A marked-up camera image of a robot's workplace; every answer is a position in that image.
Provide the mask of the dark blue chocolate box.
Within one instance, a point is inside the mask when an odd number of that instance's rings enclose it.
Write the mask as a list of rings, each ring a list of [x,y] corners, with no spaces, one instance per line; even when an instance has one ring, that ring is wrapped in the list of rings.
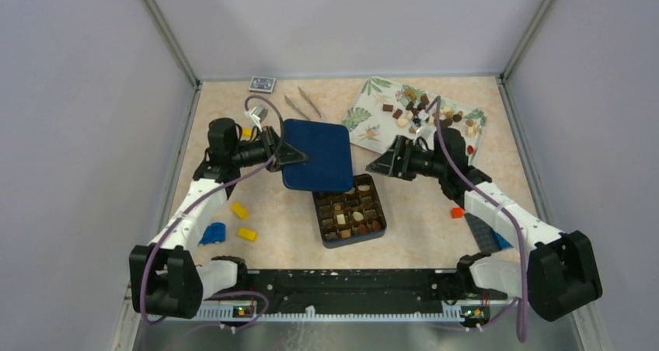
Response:
[[[382,237],[387,220],[371,175],[354,176],[344,193],[313,192],[312,200],[325,248],[339,248]]]

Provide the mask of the dark blue box lid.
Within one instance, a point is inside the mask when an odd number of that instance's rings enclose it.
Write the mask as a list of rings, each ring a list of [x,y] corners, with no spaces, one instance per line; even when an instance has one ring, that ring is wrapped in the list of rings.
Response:
[[[287,119],[284,141],[308,157],[283,166],[282,182],[286,188],[341,193],[353,187],[350,135],[345,126]]]

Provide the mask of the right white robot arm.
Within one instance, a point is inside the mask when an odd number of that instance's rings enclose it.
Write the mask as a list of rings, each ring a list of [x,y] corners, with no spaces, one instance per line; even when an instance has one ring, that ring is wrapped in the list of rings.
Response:
[[[533,310],[546,321],[601,298],[601,278],[588,236],[561,231],[506,196],[487,174],[469,164],[467,144],[456,129],[439,129],[432,149],[398,135],[366,169],[406,181],[417,176],[436,179],[448,199],[518,252],[518,263],[485,255],[468,264],[455,278],[463,297],[476,298],[485,289],[500,291],[520,300],[521,316]]]

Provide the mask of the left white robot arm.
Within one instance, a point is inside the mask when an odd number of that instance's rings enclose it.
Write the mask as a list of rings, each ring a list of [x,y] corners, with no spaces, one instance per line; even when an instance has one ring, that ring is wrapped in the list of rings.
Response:
[[[251,141],[240,139],[240,133],[230,118],[210,123],[208,147],[183,202],[162,231],[129,255],[133,308],[150,323],[163,317],[193,318],[201,302],[220,291],[231,299],[248,292],[249,278],[239,272],[241,259],[213,258],[199,266],[193,251],[238,182],[261,170],[279,172],[309,157],[272,127],[264,127]]]

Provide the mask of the metal serving tongs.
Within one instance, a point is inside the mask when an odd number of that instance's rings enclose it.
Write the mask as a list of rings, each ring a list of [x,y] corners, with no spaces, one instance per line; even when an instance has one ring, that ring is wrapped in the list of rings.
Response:
[[[326,117],[321,111],[319,105],[317,105],[301,87],[298,87],[298,96],[298,99],[294,99],[288,95],[284,95],[284,102],[304,120],[325,120]]]

